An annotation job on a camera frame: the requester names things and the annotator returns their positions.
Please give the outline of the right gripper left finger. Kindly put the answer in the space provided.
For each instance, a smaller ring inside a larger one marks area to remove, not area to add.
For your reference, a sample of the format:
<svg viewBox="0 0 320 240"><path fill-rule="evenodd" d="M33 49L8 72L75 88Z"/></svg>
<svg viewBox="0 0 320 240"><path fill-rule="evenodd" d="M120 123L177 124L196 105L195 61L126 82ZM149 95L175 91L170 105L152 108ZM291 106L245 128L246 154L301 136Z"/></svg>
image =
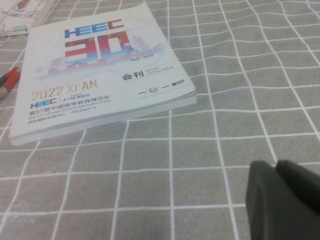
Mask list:
<svg viewBox="0 0 320 240"><path fill-rule="evenodd" d="M250 164L246 211L253 240L318 240L320 215L302 203L269 163Z"/></svg>

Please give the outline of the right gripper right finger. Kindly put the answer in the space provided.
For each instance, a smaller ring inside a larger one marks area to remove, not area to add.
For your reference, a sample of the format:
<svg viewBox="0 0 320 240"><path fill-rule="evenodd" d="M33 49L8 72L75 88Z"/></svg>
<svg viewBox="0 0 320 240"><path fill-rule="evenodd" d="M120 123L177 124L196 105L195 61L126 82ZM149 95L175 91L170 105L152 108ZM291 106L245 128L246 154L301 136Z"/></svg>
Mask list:
<svg viewBox="0 0 320 240"><path fill-rule="evenodd" d="M320 215L320 176L289 160L278 160L276 171L293 194Z"/></svg>

